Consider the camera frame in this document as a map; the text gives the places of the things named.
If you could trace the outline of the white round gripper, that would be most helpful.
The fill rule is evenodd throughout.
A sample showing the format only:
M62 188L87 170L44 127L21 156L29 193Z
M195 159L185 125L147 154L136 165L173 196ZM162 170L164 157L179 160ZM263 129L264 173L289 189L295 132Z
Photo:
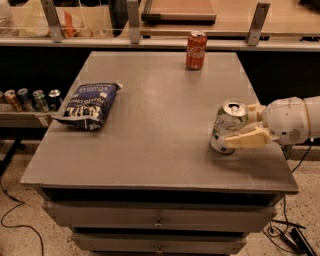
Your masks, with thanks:
M297 97L275 100L267 107L249 104L248 122L260 122L270 131L271 137L280 145L294 145L308 139L309 124L304 101ZM225 138L228 148L259 148L271 142L270 135L261 128L238 133Z

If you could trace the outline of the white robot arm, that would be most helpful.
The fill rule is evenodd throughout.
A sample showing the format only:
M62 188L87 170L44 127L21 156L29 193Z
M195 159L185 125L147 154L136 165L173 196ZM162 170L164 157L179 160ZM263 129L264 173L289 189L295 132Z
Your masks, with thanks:
M320 96L249 105L249 123L224 138L227 148L258 148L271 142L302 144L320 137Z

